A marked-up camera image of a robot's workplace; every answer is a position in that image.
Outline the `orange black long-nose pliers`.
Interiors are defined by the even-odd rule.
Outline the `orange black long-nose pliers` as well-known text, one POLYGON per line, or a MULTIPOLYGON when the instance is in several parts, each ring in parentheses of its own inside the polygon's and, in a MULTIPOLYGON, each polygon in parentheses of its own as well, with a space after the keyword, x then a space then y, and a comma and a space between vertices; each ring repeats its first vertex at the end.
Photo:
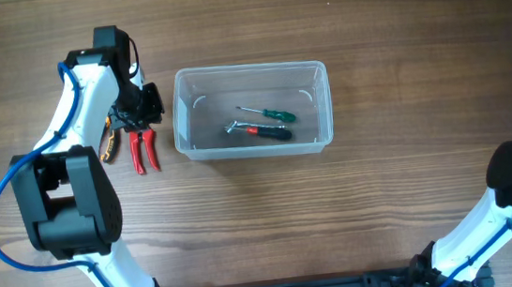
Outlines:
POLYGON ((120 148, 121 135, 118 128, 113 128, 112 118, 107 115, 101 140, 106 140, 106 148, 100 155, 103 163, 113 163, 120 148))

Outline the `silver socket wrench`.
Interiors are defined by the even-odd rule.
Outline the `silver socket wrench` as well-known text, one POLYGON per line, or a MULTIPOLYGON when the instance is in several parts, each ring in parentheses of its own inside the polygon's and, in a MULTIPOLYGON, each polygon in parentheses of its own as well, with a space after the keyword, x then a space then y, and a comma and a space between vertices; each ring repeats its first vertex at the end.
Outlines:
POLYGON ((276 128, 276 129, 280 129, 280 128, 285 128, 283 125, 279 125, 279 126, 275 126, 275 125, 264 125, 264 124, 255 124, 255 123, 248 123, 248 122, 245 122, 245 121, 237 121, 237 120, 234 120, 233 122, 231 122, 229 125, 225 126, 223 129, 227 132, 227 133, 231 133, 232 131, 235 131, 235 130, 238 130, 238 129, 246 129, 246 128, 276 128))

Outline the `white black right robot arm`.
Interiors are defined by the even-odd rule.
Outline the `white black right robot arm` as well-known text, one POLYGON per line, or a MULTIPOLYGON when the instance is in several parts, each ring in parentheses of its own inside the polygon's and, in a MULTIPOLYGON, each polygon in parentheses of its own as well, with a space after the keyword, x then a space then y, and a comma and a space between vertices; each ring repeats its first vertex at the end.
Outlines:
POLYGON ((482 266, 512 239, 512 141, 489 162, 487 189, 460 224, 432 242, 409 266, 409 287, 458 287, 478 278, 482 266))

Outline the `green handled screwdriver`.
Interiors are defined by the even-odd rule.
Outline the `green handled screwdriver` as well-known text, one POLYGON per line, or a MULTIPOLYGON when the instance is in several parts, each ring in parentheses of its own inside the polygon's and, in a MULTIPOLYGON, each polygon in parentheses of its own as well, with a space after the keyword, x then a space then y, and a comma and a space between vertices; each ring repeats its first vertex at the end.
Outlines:
POLYGON ((285 112, 285 111, 275 111, 275 110, 267 110, 267 109, 256 110, 256 109, 251 109, 251 108, 245 108, 242 106, 237 107, 237 109, 246 111, 246 112, 260 113, 264 117, 272 118, 272 119, 282 121, 285 123, 292 123, 297 120, 296 115, 294 115, 293 113, 290 113, 290 112, 285 112))

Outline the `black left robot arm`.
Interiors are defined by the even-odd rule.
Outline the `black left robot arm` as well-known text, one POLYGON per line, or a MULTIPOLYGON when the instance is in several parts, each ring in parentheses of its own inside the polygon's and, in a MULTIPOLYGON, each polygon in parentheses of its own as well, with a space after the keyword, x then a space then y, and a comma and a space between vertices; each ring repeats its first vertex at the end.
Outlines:
POLYGON ((7 174, 30 243, 56 259, 55 270, 77 267, 97 287, 160 287, 122 240, 121 204, 98 155, 106 128, 153 142, 150 126, 164 113, 158 89, 114 25, 95 28, 92 47, 71 51, 57 70, 64 90, 52 122, 7 174))

